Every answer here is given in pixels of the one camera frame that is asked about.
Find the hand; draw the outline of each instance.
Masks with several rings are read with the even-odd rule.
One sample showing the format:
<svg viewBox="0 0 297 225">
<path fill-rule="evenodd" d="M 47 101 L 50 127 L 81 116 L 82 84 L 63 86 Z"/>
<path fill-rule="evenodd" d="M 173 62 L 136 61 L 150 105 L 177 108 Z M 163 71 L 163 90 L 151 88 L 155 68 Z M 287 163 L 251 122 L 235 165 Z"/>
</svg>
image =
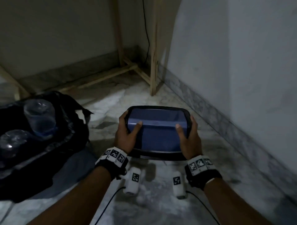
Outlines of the hand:
<svg viewBox="0 0 297 225">
<path fill-rule="evenodd" d="M 201 139 L 197 133 L 198 124 L 192 115 L 190 118 L 192 121 L 192 129 L 188 139 L 184 135 L 183 128 L 179 124 L 175 125 L 181 142 L 181 152 L 187 160 L 202 155 Z"/>
<path fill-rule="evenodd" d="M 128 111 L 124 112 L 119 118 L 119 127 L 116 131 L 114 146 L 129 154 L 134 148 L 137 133 L 142 127 L 142 121 L 139 121 L 135 125 L 133 131 L 128 134 L 128 130 L 125 125 L 125 116 L 127 115 L 127 113 Z"/>
</svg>

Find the wooden frame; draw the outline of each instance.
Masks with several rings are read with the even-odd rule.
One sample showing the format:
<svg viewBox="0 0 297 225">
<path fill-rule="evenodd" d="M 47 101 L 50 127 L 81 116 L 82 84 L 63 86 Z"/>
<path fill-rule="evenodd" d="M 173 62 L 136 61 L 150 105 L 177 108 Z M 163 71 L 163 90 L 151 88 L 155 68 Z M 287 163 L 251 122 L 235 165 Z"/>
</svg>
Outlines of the wooden frame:
<svg viewBox="0 0 297 225">
<path fill-rule="evenodd" d="M 156 78 L 158 71 L 158 58 L 157 58 L 157 30 L 158 30 L 158 8 L 161 0 L 153 0 L 153 36 L 151 45 L 151 75 L 148 76 L 143 72 L 136 63 L 131 62 L 124 55 L 123 42 L 121 37 L 121 23 L 119 15 L 118 0 L 109 0 L 110 13 L 113 21 L 113 30 L 116 40 L 116 46 L 118 49 L 119 61 L 121 67 L 113 68 L 109 71 L 93 74 L 87 77 L 80 78 L 78 80 L 68 82 L 64 85 L 52 88 L 51 90 L 67 91 L 73 88 L 84 88 L 105 79 L 112 78 L 119 74 L 125 73 L 130 70 L 134 70 L 139 76 L 141 76 L 150 85 L 151 96 L 156 94 Z M 20 100 L 29 97 L 31 94 L 17 81 L 15 80 L 3 67 L 0 66 L 0 75 L 9 83 L 15 86 L 15 100 Z"/>
</svg>

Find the black cable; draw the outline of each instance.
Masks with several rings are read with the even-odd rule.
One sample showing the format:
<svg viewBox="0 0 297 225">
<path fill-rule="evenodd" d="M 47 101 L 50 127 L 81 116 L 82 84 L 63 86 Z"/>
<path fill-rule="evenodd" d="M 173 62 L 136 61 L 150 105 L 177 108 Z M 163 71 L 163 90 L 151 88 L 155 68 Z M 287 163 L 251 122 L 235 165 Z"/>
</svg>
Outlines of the black cable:
<svg viewBox="0 0 297 225">
<path fill-rule="evenodd" d="M 142 0 L 142 8 L 143 8 L 143 17 L 144 17 L 144 27 L 145 27 L 145 29 L 146 29 L 146 13 L 145 13 L 145 11 L 144 11 L 144 2 L 143 2 L 143 0 Z M 148 35 L 148 31 L 147 31 L 147 29 L 146 29 L 146 37 L 147 37 L 147 39 L 148 39 L 148 52 L 146 53 L 146 60 L 144 61 L 144 65 L 145 65 L 145 63 L 146 63 L 146 61 L 148 60 L 148 56 L 149 56 L 149 46 L 150 46 L 150 44 L 149 44 L 149 35 Z"/>
<path fill-rule="evenodd" d="M 103 210 L 103 212 L 102 212 L 101 215 L 99 216 L 99 219 L 96 221 L 96 223 L 95 223 L 94 225 L 96 225 L 96 224 L 99 222 L 99 220 L 101 219 L 103 213 L 104 213 L 105 210 L 107 209 L 109 203 L 112 201 L 112 199 L 113 199 L 113 197 L 116 195 L 116 193 L 118 193 L 120 190 L 125 189 L 125 188 L 126 188 L 126 187 L 121 187 L 121 188 L 119 188 L 119 189 L 113 194 L 113 196 L 111 197 L 111 199 L 109 200 L 109 202 L 108 202 L 107 205 L 105 206 L 105 209 Z"/>
<path fill-rule="evenodd" d="M 199 202 L 201 202 L 201 204 L 207 209 L 207 211 L 210 213 L 210 215 L 213 217 L 213 219 L 217 222 L 217 224 L 218 225 L 220 225 L 220 223 L 217 221 L 217 219 L 213 216 L 213 214 L 209 211 L 209 209 L 206 207 L 206 205 L 204 205 L 204 203 L 195 195 L 195 194 L 193 194 L 192 192 L 190 192 L 190 191 L 186 191 L 187 193 L 190 193 L 190 194 L 192 194 L 194 197 L 196 197 L 198 200 L 199 200 Z"/>
</svg>

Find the human arm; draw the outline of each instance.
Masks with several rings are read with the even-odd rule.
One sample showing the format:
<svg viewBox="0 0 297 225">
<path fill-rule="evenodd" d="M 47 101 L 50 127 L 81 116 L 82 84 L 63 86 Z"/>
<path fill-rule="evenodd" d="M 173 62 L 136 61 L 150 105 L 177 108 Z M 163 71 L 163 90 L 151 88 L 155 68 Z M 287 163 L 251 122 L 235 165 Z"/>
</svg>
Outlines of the human arm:
<svg viewBox="0 0 297 225">
<path fill-rule="evenodd" d="M 192 129 L 189 138 L 186 138 L 183 129 L 178 124 L 176 125 L 181 150 L 187 160 L 203 155 L 201 139 L 197 133 L 198 125 L 193 116 L 191 116 L 191 121 Z M 214 178 L 208 182 L 204 187 L 204 193 L 222 225 L 271 225 L 221 178 Z"/>
<path fill-rule="evenodd" d="M 132 133 L 128 134 L 124 121 L 126 114 L 127 112 L 119 118 L 115 146 L 129 154 L 135 145 L 136 135 L 142 122 L 139 122 Z M 68 194 L 29 222 L 28 225 L 90 224 L 110 183 L 109 171 L 101 166 L 96 167 Z"/>
</svg>

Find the tracking band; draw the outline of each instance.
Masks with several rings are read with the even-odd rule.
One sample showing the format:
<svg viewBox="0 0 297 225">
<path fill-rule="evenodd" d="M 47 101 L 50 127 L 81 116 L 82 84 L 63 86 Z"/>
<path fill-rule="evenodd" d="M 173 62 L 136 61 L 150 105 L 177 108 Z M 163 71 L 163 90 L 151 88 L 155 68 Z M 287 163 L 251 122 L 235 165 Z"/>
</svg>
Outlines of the tracking band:
<svg viewBox="0 0 297 225">
<path fill-rule="evenodd" d="M 113 147 L 108 148 L 102 154 L 95 163 L 95 168 L 98 166 L 104 167 L 109 171 L 111 180 L 113 180 L 119 175 L 125 175 L 128 162 L 127 154 L 123 150 Z"/>
<path fill-rule="evenodd" d="M 208 156 L 196 156 L 185 166 L 187 180 L 192 187 L 204 190 L 207 182 L 214 178 L 222 178 Z"/>
</svg>

